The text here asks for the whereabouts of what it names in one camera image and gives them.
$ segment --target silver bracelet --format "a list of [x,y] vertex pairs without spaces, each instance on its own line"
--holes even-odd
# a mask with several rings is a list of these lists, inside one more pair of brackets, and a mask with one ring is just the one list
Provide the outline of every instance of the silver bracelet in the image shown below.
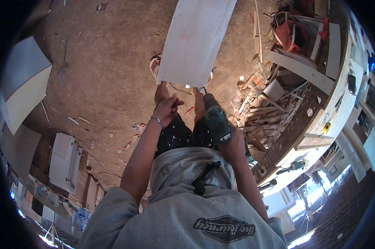
[[160,123],[161,127],[164,129],[164,125],[162,124],[161,120],[160,120],[158,117],[156,117],[156,116],[151,116],[150,118],[152,118],[152,119],[154,119],[154,120],[157,120],[157,121]]

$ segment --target plastic water bottle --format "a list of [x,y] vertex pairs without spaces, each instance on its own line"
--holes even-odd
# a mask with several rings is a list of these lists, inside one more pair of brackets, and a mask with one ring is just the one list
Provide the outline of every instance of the plastic water bottle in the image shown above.
[[77,224],[81,226],[81,231],[84,232],[85,227],[88,224],[90,213],[88,210],[79,208],[77,211]]

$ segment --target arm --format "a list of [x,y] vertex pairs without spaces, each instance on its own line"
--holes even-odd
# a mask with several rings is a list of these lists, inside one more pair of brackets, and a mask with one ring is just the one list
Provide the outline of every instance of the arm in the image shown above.
[[[178,106],[184,104],[176,94],[161,102],[155,109],[153,116],[158,117],[164,127],[177,115]],[[162,127],[157,120],[150,119],[145,131],[125,167],[120,187],[128,192],[139,205],[149,184],[153,158],[157,148],[158,138]]]
[[255,211],[267,221],[267,212],[263,203],[260,190],[255,182],[247,158],[245,157],[245,144],[243,133],[236,128],[234,129],[234,137],[227,144],[218,144],[219,151],[226,157],[232,165],[238,191],[250,203]]

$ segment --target dirt floor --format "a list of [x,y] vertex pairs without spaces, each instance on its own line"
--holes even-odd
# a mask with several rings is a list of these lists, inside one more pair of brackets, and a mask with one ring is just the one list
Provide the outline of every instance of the dirt floor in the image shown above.
[[[51,12],[33,30],[38,45],[53,63],[43,100],[50,122],[38,105],[24,124],[52,140],[59,131],[74,136],[80,147],[100,161],[102,167],[90,160],[94,175],[109,187],[118,186],[124,167],[117,151],[138,133],[131,126],[147,123],[155,107],[156,84],[148,64],[151,53],[164,47],[177,0],[111,1],[102,13],[95,12],[97,2],[62,3],[54,1]],[[269,6],[278,10],[275,0],[258,0],[263,64],[272,42],[267,37],[270,21],[262,15],[268,13]],[[249,14],[254,10],[254,0],[237,2],[215,61],[214,78],[207,88],[227,112],[233,112],[230,100],[235,97],[239,77],[244,75],[246,80],[252,74],[255,54]],[[68,67],[61,85],[62,73],[57,72],[63,65],[66,40]],[[169,91],[185,101],[179,113],[192,129],[194,113],[183,114],[193,107],[194,97],[170,86]],[[135,145],[131,143],[122,153],[122,160],[128,161]],[[106,175],[105,171],[118,176]]]

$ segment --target hand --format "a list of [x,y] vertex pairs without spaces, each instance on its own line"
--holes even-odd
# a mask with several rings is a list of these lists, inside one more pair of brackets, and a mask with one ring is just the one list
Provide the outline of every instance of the hand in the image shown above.
[[243,132],[233,126],[234,137],[229,143],[218,144],[218,148],[222,156],[226,157],[230,163],[234,162],[247,162],[245,157],[245,140]]
[[184,103],[184,101],[176,97],[176,94],[173,94],[172,97],[158,104],[157,108],[154,110],[153,116],[158,117],[164,127],[167,127],[171,120],[178,115],[178,106]]

